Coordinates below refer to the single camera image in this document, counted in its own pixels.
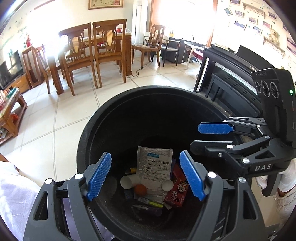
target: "red snack box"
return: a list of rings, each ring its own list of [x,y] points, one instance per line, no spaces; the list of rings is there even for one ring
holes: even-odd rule
[[[174,166],[173,174],[176,178],[180,178],[183,182],[186,181],[186,177],[185,177],[183,171],[181,170],[180,166],[177,163]]]
[[[188,189],[189,184],[178,178],[173,189],[167,193],[164,202],[173,207],[182,207]]]

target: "tiled floor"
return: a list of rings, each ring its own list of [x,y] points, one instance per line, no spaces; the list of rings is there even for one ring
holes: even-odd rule
[[[68,179],[76,173],[76,151],[82,130],[102,104],[121,92],[145,85],[193,90],[199,66],[192,63],[185,69],[185,63],[176,66],[166,62],[165,67],[158,67],[155,60],[135,77],[140,68],[140,58],[136,57],[132,65],[134,76],[123,83],[118,66],[105,63],[100,65],[103,87],[98,89],[94,87],[90,68],[79,69],[73,72],[75,97],[65,80],[62,81],[65,92],[59,96],[52,80],[50,94],[43,83],[23,94],[28,108],[19,134],[1,145],[0,153],[17,166],[22,175],[40,186],[49,177],[56,181]],[[273,198],[262,197],[255,180],[253,183],[252,190],[266,225],[277,223]]]

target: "blue gripper pad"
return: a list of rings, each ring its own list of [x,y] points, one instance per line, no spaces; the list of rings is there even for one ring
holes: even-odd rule
[[[180,153],[180,165],[189,182],[193,195],[198,197],[200,201],[203,201],[206,197],[203,180],[198,175],[196,168],[193,166],[193,162],[192,158],[187,156],[185,151]]]
[[[233,126],[228,123],[200,123],[197,129],[201,134],[228,134],[233,131]]]
[[[86,198],[89,201],[92,201],[93,198],[96,198],[99,195],[105,178],[111,168],[111,160],[110,153],[104,152],[91,171],[92,176],[87,182],[88,191],[86,194]]]

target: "white standing air conditioner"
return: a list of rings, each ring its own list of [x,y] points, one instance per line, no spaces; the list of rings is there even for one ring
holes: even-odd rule
[[[147,24],[148,0],[134,0],[132,43],[143,44]]]

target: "photo wall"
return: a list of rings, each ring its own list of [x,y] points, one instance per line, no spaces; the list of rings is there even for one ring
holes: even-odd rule
[[[212,43],[254,51],[296,81],[296,44],[275,11],[263,0],[218,0]]]

